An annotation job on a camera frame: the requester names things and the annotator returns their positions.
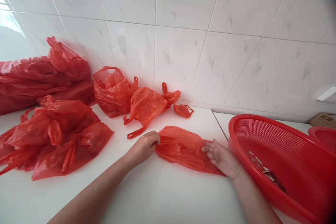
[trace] white countertop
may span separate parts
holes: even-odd
[[[231,120],[232,117],[234,117],[235,115],[231,115],[231,114],[222,114],[222,113],[214,113],[214,116],[217,119],[218,124],[220,125],[220,127],[222,128],[227,140],[229,140],[230,138],[230,134],[229,134],[229,122]],[[288,126],[291,126],[305,134],[308,134],[308,129],[310,127],[312,127],[310,124],[303,124],[303,123],[299,123],[299,122],[288,122],[288,121],[279,121],[283,124],[286,124]],[[299,222],[293,220],[292,218],[288,217],[287,215],[285,215],[283,212],[281,212],[279,209],[273,207],[275,213],[278,215],[278,217],[281,219],[283,224],[299,224]]]
[[[193,109],[193,115],[186,119],[176,115],[171,108],[156,117],[144,133],[173,125],[204,139],[215,138],[227,146],[211,110]],[[111,119],[98,105],[94,105],[93,110],[115,132],[102,152],[82,168],[63,177],[33,182],[32,171],[18,170],[0,176],[0,223],[46,223],[138,139],[126,138],[128,133],[141,127],[138,121],[124,126],[123,117]],[[0,134],[17,125],[22,113],[0,116]],[[120,184],[102,221],[111,222],[222,224],[246,223],[246,220],[230,179],[171,164],[153,154]]]

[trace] cardboard box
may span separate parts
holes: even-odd
[[[309,120],[313,126],[336,129],[336,114],[320,113]]]

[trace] hand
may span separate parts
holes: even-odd
[[[205,145],[202,147],[202,151],[207,152],[211,163],[234,181],[239,176],[242,166],[229,149],[219,144],[215,139],[212,143],[206,143]]]
[[[159,134],[156,131],[148,132],[135,142],[124,157],[133,167],[136,167],[153,154],[155,144],[160,144]]]

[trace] plastic basket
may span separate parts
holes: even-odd
[[[312,138],[336,151],[336,129],[312,127],[308,130],[308,133]]]
[[[336,196],[336,154],[310,136],[272,119],[242,114],[229,123],[229,149],[265,198],[302,223],[324,223]],[[283,192],[248,157],[252,152],[274,172]]]

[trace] forearm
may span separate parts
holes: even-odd
[[[114,191],[132,169],[131,162],[125,157],[120,158],[63,207],[49,223],[98,223]]]
[[[244,169],[233,180],[233,185],[249,224],[282,223]]]

